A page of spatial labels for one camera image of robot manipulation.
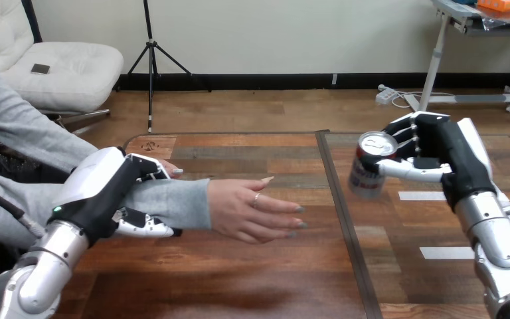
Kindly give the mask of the person's hand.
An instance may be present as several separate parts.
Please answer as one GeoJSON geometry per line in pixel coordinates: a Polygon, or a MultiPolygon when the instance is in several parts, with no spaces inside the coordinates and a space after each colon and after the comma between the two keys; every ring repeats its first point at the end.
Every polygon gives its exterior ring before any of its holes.
{"type": "Polygon", "coordinates": [[[273,177],[263,179],[218,179],[208,184],[211,229],[225,237],[259,245],[289,239],[307,223],[294,217],[304,208],[293,202],[261,193],[273,177]]]}
{"type": "Polygon", "coordinates": [[[173,165],[164,159],[160,159],[159,163],[164,167],[167,176],[169,176],[171,179],[179,179],[184,174],[183,169],[178,168],[176,165],[173,165]]]}

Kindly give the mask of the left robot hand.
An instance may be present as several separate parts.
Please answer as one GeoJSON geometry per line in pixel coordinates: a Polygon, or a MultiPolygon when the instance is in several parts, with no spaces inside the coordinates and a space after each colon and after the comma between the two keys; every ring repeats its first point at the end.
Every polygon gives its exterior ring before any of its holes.
{"type": "Polygon", "coordinates": [[[89,246],[115,235],[179,237],[182,230],[166,226],[160,217],[122,204],[138,184],[161,179],[169,174],[156,159],[114,147],[100,149],[72,170],[52,202],[46,229],[71,227],[89,246]]]}

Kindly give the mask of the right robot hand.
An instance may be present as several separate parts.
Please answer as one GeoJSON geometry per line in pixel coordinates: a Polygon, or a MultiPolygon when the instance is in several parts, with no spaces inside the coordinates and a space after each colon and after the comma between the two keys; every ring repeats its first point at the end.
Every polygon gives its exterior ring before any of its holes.
{"type": "Polygon", "coordinates": [[[459,124],[447,114],[413,112],[381,131],[396,142],[393,154],[357,157],[367,172],[440,183],[451,209],[476,193],[496,193],[489,168],[475,154],[459,124]]]}

